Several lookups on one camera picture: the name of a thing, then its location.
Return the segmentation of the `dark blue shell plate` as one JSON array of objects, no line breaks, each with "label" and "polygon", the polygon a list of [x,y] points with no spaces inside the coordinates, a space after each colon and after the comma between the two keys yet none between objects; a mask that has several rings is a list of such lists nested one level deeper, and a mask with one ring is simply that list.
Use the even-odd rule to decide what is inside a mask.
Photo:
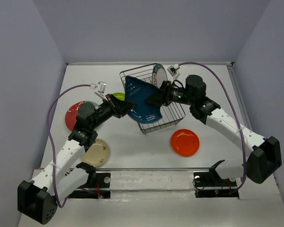
[{"label": "dark blue shell plate", "polygon": [[136,103],[128,113],[129,117],[141,124],[155,123],[162,119],[160,106],[148,104],[145,100],[156,93],[158,88],[135,77],[125,77],[125,101]]}]

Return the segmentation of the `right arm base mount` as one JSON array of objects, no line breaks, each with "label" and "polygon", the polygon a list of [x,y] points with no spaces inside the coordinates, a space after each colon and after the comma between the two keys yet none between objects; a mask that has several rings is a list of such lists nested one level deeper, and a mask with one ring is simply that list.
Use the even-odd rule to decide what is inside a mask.
[{"label": "right arm base mount", "polygon": [[194,172],[196,198],[239,198],[237,184],[212,172]]}]

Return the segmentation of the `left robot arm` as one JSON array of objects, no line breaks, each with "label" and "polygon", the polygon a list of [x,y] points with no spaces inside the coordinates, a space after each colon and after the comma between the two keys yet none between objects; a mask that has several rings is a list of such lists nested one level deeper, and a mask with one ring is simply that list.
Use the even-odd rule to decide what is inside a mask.
[{"label": "left robot arm", "polygon": [[73,171],[71,166],[94,144],[96,128],[111,117],[122,118],[136,103],[122,101],[108,94],[101,105],[85,102],[79,106],[76,124],[59,152],[53,152],[52,161],[30,181],[23,180],[17,188],[18,211],[45,225],[58,207],[77,188],[90,187],[96,178],[94,166],[81,162]]}]

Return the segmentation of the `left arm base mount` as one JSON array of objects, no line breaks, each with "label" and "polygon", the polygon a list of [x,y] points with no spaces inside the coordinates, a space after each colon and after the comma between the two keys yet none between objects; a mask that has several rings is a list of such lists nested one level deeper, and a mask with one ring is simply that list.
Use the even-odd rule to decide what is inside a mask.
[{"label": "left arm base mount", "polygon": [[96,172],[88,181],[73,191],[69,199],[110,199],[111,173]]}]

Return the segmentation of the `green rimmed white plate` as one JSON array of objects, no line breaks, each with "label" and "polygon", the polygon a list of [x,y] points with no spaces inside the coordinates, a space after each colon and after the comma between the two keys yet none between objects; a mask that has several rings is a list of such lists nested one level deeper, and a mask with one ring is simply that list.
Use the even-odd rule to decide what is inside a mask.
[{"label": "green rimmed white plate", "polygon": [[165,68],[161,64],[155,64],[153,67],[151,82],[154,86],[160,87],[163,81],[168,79]]}]

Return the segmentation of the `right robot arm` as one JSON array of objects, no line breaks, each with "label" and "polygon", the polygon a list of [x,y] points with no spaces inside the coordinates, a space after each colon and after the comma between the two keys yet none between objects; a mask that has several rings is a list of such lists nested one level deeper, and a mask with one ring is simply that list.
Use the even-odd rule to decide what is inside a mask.
[{"label": "right robot arm", "polygon": [[208,179],[213,185],[220,185],[231,178],[249,178],[261,184],[282,165],[279,140],[256,134],[227,114],[206,96],[206,84],[198,75],[189,75],[184,87],[163,81],[158,91],[145,101],[156,106],[168,106],[171,102],[189,105],[193,117],[241,149],[242,163],[223,159],[210,167]]}]

